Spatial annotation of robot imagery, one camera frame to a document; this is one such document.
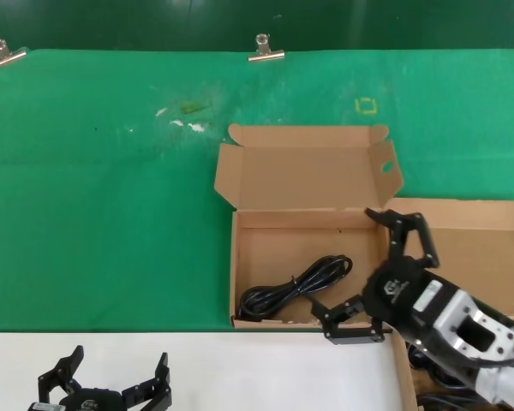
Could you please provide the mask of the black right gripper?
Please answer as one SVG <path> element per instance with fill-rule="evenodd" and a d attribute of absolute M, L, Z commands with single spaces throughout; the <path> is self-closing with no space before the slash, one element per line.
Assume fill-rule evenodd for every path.
<path fill-rule="evenodd" d="M 354 295 L 333 308 L 310 297 L 311 313 L 319 320 L 325 338 L 335 345 L 382 343 L 385 341 L 383 322 L 410 342 L 425 341 L 458 286 L 427 269 L 439 267 L 439 256 L 427 221 L 419 212 L 401 214 L 392 209 L 367 208 L 365 213 L 388 229 L 387 260 L 368 279 L 362 295 Z M 411 231 L 418 234 L 421 243 L 420 259 L 405 254 Z M 370 325 L 340 327 L 360 313 L 371 317 Z"/>

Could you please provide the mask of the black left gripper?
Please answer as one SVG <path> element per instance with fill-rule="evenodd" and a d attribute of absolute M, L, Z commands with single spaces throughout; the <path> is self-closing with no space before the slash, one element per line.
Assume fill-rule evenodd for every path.
<path fill-rule="evenodd" d="M 120 394 L 113 390 L 82 389 L 75 372 L 84 358 L 81 345 L 61 358 L 54 368 L 38 378 L 39 401 L 29 411 L 126 411 L 141 404 L 141 411 L 167 410 L 171 406 L 170 368 L 168 355 L 162 353 L 154 377 L 127 388 Z M 48 403 L 50 393 L 60 387 L 67 396 L 57 404 Z"/>

